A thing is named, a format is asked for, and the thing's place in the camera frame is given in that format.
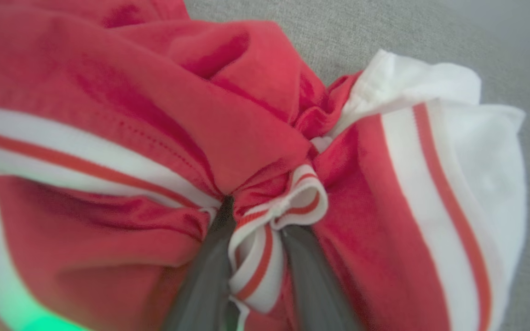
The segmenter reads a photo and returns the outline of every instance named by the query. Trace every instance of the red fabric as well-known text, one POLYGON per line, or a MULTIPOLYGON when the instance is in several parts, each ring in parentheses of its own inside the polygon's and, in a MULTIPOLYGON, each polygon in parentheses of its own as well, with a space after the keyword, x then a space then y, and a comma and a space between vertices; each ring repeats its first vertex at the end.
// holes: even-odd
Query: red fabric
MULTIPOLYGON (((321 155, 358 74, 325 88, 269 22, 191 21, 179 0, 0 0, 0 107, 92 132, 233 194, 235 215, 312 163, 330 209, 320 242, 370 330, 448 329, 377 117, 321 155)), ((40 303, 97 331, 156 330, 207 215, 0 177, 6 239, 40 303)), ((247 330, 296 330, 292 281, 247 330)))

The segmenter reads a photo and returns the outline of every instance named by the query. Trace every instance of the gray fabric surface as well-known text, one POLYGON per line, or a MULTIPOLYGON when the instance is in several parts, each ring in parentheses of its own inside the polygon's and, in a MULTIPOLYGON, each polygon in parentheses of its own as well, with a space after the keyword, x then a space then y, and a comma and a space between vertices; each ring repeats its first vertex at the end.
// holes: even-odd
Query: gray fabric surface
MULTIPOLYGON (((430 63, 470 67, 483 81, 486 103, 527 112, 521 133, 530 208, 530 62, 499 40, 431 0, 186 0, 195 19, 269 19, 279 23, 326 84, 363 69, 379 48, 430 63)), ((528 239, 503 331, 530 331, 530 211, 528 239)))

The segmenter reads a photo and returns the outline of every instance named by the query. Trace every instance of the gray upholstery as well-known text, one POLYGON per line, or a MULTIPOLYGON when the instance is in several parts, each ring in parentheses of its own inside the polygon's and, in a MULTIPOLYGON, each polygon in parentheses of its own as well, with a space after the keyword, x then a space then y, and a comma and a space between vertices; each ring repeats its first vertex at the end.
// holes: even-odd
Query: gray upholstery
MULTIPOLYGON (((269 19, 279 23, 326 84, 363 69, 378 48, 430 63, 470 67, 483 101, 527 112, 521 133, 530 208, 530 63, 485 31, 432 0, 186 0, 192 18, 269 19)), ((530 212, 504 331, 530 331, 530 212)))

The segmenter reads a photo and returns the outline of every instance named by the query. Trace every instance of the clothing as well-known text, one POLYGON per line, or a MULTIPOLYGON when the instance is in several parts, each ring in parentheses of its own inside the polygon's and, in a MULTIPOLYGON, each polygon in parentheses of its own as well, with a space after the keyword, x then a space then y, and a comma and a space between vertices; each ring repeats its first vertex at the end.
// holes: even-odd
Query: clothing
POLYGON ((524 241, 519 109, 380 51, 325 88, 274 23, 0 0, 0 329, 156 330, 225 195, 239 329, 297 330, 312 224, 371 330, 495 330, 524 241))

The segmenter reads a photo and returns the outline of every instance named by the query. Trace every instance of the red garment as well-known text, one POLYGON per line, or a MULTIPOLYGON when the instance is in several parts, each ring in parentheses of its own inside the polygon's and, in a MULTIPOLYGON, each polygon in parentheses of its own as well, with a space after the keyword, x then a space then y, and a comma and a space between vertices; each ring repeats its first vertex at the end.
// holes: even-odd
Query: red garment
MULTIPOLYGON (((386 120, 359 120, 323 153, 310 142, 336 124, 357 77, 325 88, 275 23, 193 21, 179 0, 0 0, 0 256, 17 273, 0 284, 89 330, 156 330, 208 212, 231 194, 241 222, 311 166, 328 196, 314 229, 362 323, 450 329, 386 120)), ((410 112, 462 233, 483 331, 492 281, 434 157, 430 108, 410 112)), ((266 311, 248 303, 245 330, 298 329, 287 270, 274 295, 266 311)), ((36 327, 38 314, 32 325, 10 313, 21 300, 1 298, 0 330, 36 327)))

